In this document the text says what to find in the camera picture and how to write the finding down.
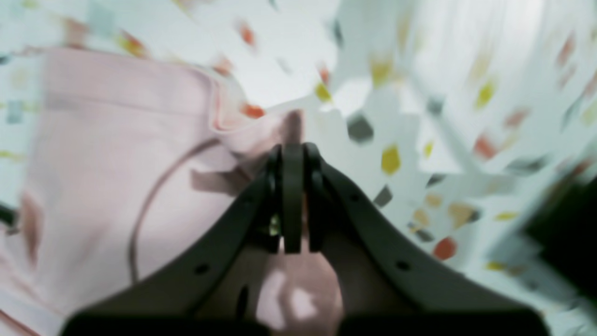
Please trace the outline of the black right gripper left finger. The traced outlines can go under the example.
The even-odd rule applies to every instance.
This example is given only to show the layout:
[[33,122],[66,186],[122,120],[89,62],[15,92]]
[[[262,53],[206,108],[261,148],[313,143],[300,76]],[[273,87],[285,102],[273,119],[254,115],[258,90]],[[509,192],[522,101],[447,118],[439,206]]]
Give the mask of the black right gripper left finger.
[[256,321],[281,240],[282,147],[215,225],[151,276],[73,315],[62,336],[268,336]]

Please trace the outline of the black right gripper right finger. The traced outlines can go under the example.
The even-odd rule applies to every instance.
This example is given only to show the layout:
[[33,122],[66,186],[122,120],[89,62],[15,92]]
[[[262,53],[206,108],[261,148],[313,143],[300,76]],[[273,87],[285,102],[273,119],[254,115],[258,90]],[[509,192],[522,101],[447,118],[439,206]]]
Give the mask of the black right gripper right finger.
[[282,236],[333,269],[345,311],[339,336],[547,336],[529,306],[444,266],[401,234],[313,143],[282,148]]

